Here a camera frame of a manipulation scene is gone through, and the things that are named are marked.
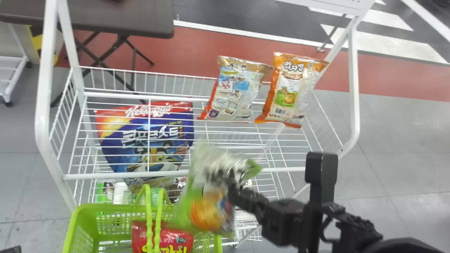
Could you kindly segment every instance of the folding table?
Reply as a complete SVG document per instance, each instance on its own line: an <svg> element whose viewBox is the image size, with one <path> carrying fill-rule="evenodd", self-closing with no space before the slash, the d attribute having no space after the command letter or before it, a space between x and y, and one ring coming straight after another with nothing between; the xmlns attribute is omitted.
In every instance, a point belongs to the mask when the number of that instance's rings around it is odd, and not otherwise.
<svg viewBox="0 0 450 253"><path fill-rule="evenodd" d="M167 0L69 0L68 6L74 29L94 32L84 42L75 39L77 49L84 51L94 63L108 68L105 59L122 44L128 44L133 50L133 70L135 55L144 58L150 65L154 63L136 49L128 40L129 36L144 36L170 39L174 35L171 1ZM42 26L44 22L45 0L2 0L0 1L0 21L34 26ZM117 34L117 40L101 56L87 49L86 45L100 32ZM126 80L114 74L114 77L127 89L134 91ZM58 104L59 94L51 103Z"/></svg>

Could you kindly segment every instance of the gray tile floor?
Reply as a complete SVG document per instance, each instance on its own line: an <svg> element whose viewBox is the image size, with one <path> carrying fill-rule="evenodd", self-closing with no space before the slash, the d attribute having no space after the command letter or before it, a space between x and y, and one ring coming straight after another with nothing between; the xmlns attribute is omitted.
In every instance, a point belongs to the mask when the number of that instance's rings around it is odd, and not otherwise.
<svg viewBox="0 0 450 253"><path fill-rule="evenodd" d="M61 252L70 212L34 140L37 67L26 69L0 106L0 249ZM66 69L54 79L63 83ZM317 91L342 139L349 136L347 94ZM413 236L450 252L450 103L361 95L358 145L339 162L336 201L371 219L386 238ZM327 231L336 235L335 229ZM225 252L273 252L267 241Z"/></svg>

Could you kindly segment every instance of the blue cereal box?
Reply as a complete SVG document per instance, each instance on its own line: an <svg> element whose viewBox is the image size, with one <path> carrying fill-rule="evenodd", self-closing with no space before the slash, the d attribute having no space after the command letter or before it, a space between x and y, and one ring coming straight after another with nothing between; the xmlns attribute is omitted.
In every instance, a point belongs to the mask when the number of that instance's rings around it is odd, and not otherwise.
<svg viewBox="0 0 450 253"><path fill-rule="evenodd" d="M95 112L100 145L114 172L176 171L194 140L192 103L155 101ZM132 192L173 177L124 178Z"/></svg>

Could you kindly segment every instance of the green plastic basket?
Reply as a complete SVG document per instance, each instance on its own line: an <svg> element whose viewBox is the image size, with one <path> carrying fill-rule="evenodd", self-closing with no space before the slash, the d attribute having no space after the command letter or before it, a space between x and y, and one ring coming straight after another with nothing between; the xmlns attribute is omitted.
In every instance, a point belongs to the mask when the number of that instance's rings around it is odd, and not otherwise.
<svg viewBox="0 0 450 253"><path fill-rule="evenodd" d="M139 205L145 195L145 205ZM147 221L147 249L160 253L161 221L173 218L173 204L164 189L159 191L158 206L150 204L150 187L144 185L134 204L86 203L75 209L70 219L63 253L118 253L133 252L131 222ZM155 246L150 239L155 222ZM222 240L212 233L194 235L192 253L222 253Z"/></svg>

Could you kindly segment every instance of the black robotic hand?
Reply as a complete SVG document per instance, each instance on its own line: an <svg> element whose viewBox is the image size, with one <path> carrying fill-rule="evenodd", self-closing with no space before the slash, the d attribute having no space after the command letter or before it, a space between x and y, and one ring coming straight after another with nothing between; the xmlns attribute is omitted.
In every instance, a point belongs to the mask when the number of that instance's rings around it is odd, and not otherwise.
<svg viewBox="0 0 450 253"><path fill-rule="evenodd" d="M337 174L337 155L309 152L305 169L305 181L311 184L308 203L295 199L269 202L261 194L236 185L229 187L228 198L256 216L262 236L277 246L295 246L299 253L317 253L320 239L333 244L332 253L443 253L414 238L383 240L372 222L334 203ZM341 235L327 239L324 230L333 219Z"/></svg>

